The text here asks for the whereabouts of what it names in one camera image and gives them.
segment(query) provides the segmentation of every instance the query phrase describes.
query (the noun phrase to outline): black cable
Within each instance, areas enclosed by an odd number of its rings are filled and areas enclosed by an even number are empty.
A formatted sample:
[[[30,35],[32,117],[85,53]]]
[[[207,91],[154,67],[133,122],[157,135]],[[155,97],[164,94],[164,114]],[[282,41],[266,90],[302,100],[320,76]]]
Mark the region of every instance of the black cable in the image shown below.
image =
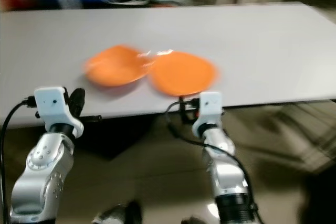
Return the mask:
[[[232,160],[234,160],[239,168],[243,171],[244,173],[244,176],[245,176],[245,181],[247,183],[247,190],[248,190],[248,197],[249,197],[249,205],[251,207],[251,209],[253,210],[253,212],[255,213],[258,221],[260,224],[264,224],[263,220],[261,219],[261,216],[259,214],[259,211],[258,211],[258,206],[257,204],[255,203],[254,201],[254,194],[253,194],[253,190],[252,190],[252,187],[251,187],[251,180],[250,180],[250,177],[246,171],[246,169],[244,168],[244,166],[242,165],[242,163],[239,161],[239,159],[233,155],[231,155],[229,152],[221,149],[221,148],[218,148],[214,145],[210,145],[210,144],[205,144],[205,143],[201,143],[201,142],[198,142],[198,141],[192,141],[192,140],[189,140],[187,137],[183,136],[179,130],[174,126],[174,124],[172,123],[170,117],[169,117],[169,111],[172,107],[180,104],[181,101],[179,102],[173,102],[172,104],[170,104],[168,106],[168,108],[166,109],[164,115],[165,115],[165,119],[166,119],[166,122],[167,122],[167,126],[168,126],[168,129],[170,130],[170,132],[172,133],[172,135],[175,137],[175,138],[179,138],[189,144],[193,144],[193,145],[198,145],[198,146],[201,146],[201,147],[209,147],[215,151],[219,151],[219,152],[222,152],[223,154],[227,155],[229,158],[231,158]]]
[[[8,205],[7,205],[7,198],[6,198],[6,176],[5,176],[5,162],[4,162],[4,140],[5,140],[5,134],[7,130],[8,123],[12,117],[12,115],[15,113],[15,111],[20,108],[22,105],[26,105],[27,100],[22,101],[18,105],[16,105],[12,110],[9,112],[8,116],[6,117],[4,124],[1,129],[0,133],[0,162],[1,162],[1,200],[2,200],[2,212],[3,212],[3,223],[9,224],[9,214],[8,214]]]

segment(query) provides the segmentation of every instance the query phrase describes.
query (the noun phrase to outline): tiled floor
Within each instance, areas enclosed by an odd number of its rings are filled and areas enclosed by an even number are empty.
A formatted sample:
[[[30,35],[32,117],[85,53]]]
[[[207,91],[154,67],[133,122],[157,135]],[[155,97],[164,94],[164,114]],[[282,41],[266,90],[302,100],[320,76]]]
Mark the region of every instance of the tiled floor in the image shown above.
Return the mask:
[[[184,132],[191,135],[188,126]],[[9,132],[9,178],[20,174],[37,137],[32,129]],[[304,175],[260,159],[248,150],[238,148],[237,155],[250,173],[265,223],[300,223]],[[144,224],[177,224],[191,215],[209,224],[218,223],[201,149],[171,137],[161,116],[143,139],[111,161],[76,149],[58,223],[90,223],[96,213],[132,199],[143,206]]]

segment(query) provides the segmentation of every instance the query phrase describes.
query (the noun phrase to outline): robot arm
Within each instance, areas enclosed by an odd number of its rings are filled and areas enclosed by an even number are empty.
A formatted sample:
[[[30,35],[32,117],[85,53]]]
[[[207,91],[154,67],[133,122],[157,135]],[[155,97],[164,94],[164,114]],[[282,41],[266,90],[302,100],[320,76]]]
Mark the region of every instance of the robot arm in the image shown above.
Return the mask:
[[[83,106],[85,92],[77,89]],[[64,180],[72,168],[72,140],[82,135],[83,124],[76,118],[82,106],[71,114],[65,88],[41,88],[34,92],[38,114],[47,132],[30,151],[26,168],[12,192],[11,223],[54,223]]]
[[[205,144],[216,146],[232,156],[235,146],[222,130],[222,96],[219,92],[203,92],[199,96],[199,116],[193,133]],[[210,174],[214,198],[221,223],[249,223],[254,221],[248,185],[244,171],[225,153],[206,147],[204,161]]]

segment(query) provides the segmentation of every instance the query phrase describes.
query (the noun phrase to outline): white table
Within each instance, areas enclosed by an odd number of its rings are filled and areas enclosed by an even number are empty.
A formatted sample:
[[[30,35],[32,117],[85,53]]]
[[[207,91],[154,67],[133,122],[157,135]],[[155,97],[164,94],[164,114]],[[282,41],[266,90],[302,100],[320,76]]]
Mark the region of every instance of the white table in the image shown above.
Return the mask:
[[[38,86],[85,88],[83,115],[163,112],[176,98],[147,78],[119,88],[88,82],[82,65],[116,44],[187,51],[217,65],[224,106],[336,98],[336,25],[303,4],[44,10],[1,14],[1,120]],[[20,109],[14,125],[34,125]]]

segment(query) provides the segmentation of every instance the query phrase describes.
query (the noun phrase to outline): orange bowl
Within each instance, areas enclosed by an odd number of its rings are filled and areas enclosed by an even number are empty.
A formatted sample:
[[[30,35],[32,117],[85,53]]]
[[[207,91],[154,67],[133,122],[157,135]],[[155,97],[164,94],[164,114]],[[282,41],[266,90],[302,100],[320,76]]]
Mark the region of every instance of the orange bowl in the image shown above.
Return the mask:
[[[120,86],[139,80],[149,70],[151,60],[136,49],[117,45],[108,48],[85,65],[87,78],[102,86]]]
[[[202,92],[210,87],[217,70],[210,62],[186,52],[158,56],[150,71],[154,86],[169,95]]]

